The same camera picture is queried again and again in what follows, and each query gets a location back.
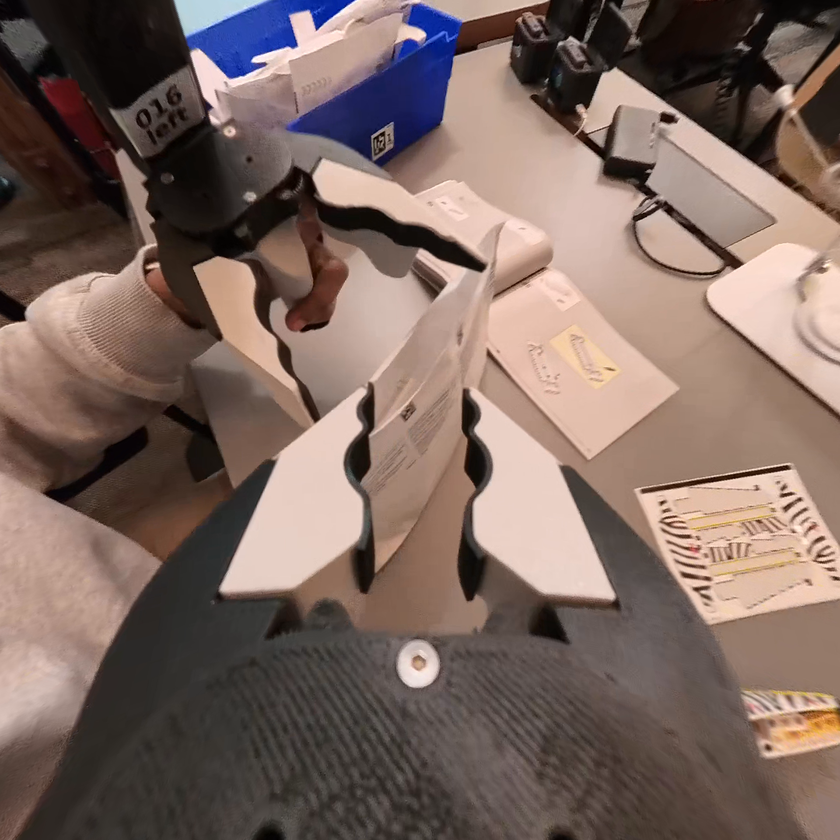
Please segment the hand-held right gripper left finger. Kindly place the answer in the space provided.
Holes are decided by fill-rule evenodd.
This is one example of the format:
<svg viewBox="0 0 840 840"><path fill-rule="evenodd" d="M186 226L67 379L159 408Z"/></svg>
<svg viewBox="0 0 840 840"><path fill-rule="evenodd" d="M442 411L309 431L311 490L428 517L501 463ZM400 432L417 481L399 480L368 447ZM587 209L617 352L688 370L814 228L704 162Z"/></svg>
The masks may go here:
<svg viewBox="0 0 840 840"><path fill-rule="evenodd" d="M225 600L289 597L356 602L375 572L370 387L358 388L272 463L218 587Z"/></svg>

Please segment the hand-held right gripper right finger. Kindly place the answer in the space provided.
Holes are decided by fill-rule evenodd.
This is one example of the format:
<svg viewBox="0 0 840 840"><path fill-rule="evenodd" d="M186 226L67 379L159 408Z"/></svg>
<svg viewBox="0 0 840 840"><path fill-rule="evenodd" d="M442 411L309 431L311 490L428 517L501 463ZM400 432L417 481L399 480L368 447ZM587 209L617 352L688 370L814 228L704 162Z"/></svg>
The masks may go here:
<svg viewBox="0 0 840 840"><path fill-rule="evenodd" d="M462 432L472 485L459 543L465 599L616 602L557 458L474 388Z"/></svg>

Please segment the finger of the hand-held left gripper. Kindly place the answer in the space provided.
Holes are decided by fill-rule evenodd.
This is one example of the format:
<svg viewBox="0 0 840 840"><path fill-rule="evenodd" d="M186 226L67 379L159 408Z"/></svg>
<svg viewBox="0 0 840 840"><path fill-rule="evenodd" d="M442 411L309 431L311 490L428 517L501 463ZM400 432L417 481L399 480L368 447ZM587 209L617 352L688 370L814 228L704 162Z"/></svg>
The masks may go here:
<svg viewBox="0 0 840 840"><path fill-rule="evenodd" d="M318 410L291 364L281 359L284 348L270 327L270 304L260 298L251 266L213 257L195 266L194 273L217 331L237 361L299 427L314 425Z"/></svg>
<svg viewBox="0 0 840 840"><path fill-rule="evenodd" d="M444 215L393 180L321 159L311 182L318 219L329 236L363 252L387 277L404 277L420 250L468 270L487 267L487 257Z"/></svg>

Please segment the blue plastic bin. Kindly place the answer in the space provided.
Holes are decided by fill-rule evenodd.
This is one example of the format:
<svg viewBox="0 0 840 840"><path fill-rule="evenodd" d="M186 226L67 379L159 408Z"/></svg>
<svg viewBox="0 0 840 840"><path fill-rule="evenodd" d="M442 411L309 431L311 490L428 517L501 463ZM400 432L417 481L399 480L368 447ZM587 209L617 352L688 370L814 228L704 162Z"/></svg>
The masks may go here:
<svg viewBox="0 0 840 840"><path fill-rule="evenodd" d="M290 58L383 16L402 13L392 63L283 128L336 140L376 165L443 120L461 21L424 2L262 2L186 36L211 115L217 86Z"/></svg>

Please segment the instruction booklet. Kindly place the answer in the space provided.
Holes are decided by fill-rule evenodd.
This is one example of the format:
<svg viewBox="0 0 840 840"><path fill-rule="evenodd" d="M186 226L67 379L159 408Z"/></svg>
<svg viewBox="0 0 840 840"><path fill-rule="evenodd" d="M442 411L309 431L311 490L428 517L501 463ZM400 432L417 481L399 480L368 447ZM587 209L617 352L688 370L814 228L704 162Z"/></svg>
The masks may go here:
<svg viewBox="0 0 840 840"><path fill-rule="evenodd" d="M473 245L501 226L488 353L586 459L678 392L553 266L553 240L540 227L464 182L447 180L416 197Z"/></svg>

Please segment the white paper parts bag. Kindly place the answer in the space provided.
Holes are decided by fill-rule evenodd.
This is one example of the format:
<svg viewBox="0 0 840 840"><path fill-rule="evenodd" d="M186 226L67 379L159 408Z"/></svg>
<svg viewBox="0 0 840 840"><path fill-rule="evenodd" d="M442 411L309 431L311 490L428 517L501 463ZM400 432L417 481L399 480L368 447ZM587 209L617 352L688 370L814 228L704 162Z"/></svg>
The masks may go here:
<svg viewBox="0 0 840 840"><path fill-rule="evenodd" d="M216 88L217 105L237 123L286 127L298 119L297 97L288 68L263 66Z"/></svg>
<svg viewBox="0 0 840 840"><path fill-rule="evenodd" d="M288 61L297 115L302 116L365 81L393 60L403 14L343 31L339 38Z"/></svg>
<svg viewBox="0 0 840 840"><path fill-rule="evenodd" d="M504 224L479 244L482 271L467 269L433 300L373 380L371 504L374 574L401 547L434 494L462 438L465 389L487 362L497 250Z"/></svg>

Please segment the person's left forearm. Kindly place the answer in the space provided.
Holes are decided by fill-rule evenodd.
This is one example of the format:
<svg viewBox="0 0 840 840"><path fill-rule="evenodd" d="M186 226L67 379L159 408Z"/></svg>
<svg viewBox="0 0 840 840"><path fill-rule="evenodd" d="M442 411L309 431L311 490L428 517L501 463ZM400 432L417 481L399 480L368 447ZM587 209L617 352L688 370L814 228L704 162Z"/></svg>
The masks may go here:
<svg viewBox="0 0 840 840"><path fill-rule="evenodd" d="M83 477L182 396L213 339L153 290L157 256L61 282L2 327L2 501Z"/></svg>

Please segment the yellow zebra lego model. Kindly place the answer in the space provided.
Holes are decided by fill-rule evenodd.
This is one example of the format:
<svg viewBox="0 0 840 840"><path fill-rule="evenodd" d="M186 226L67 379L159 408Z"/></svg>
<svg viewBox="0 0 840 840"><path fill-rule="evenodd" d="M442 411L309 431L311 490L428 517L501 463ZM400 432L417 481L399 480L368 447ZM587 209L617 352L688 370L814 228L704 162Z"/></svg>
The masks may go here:
<svg viewBox="0 0 840 840"><path fill-rule="evenodd" d="M743 689L741 699L759 753L767 760L839 745L839 702L833 695Z"/></svg>

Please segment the person's left hand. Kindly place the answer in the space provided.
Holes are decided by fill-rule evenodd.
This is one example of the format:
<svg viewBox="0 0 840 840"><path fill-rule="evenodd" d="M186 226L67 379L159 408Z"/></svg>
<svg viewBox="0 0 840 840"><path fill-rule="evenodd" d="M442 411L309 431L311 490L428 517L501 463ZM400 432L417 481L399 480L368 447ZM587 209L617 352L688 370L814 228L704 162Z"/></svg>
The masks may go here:
<svg viewBox="0 0 840 840"><path fill-rule="evenodd" d="M286 315L290 331L305 332L329 323L341 290L349 277L349 268L326 245L317 217L300 213L297 228L309 260L312 287Z"/></svg>

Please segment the black office chair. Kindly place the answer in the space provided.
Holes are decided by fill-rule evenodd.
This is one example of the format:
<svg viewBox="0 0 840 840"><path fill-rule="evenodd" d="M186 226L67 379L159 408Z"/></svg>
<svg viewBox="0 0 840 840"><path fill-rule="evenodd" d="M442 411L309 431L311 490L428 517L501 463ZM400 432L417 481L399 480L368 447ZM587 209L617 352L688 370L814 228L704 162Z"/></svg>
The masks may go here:
<svg viewBox="0 0 840 840"><path fill-rule="evenodd" d="M207 423L200 421L175 404L166 407L163 415L192 435L186 447L185 460L195 482L210 478L224 469L222 453L214 432ZM95 469L67 485L47 491L47 497L58 503L68 503L140 454L149 442L150 436L146 427L136 430L108 447Z"/></svg>

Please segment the zebra sticker sheet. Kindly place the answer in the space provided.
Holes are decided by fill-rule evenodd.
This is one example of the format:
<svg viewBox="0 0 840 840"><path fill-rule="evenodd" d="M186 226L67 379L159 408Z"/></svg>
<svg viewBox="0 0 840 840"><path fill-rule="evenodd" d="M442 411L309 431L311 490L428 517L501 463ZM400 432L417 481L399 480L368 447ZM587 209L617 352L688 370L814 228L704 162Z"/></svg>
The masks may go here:
<svg viewBox="0 0 840 840"><path fill-rule="evenodd" d="M792 464L635 496L664 566L708 625L838 601L838 541Z"/></svg>

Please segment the white tablet stand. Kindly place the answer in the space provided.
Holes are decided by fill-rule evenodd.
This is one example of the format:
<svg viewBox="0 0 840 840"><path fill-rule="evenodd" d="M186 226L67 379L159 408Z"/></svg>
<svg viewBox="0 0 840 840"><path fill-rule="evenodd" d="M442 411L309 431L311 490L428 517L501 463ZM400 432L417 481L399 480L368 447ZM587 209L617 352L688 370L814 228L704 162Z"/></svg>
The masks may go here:
<svg viewBox="0 0 840 840"><path fill-rule="evenodd" d="M816 138L792 86L777 94L779 162L798 186L838 212L838 145ZM781 244L714 281L710 309L820 402L839 414L838 235L828 245Z"/></svg>

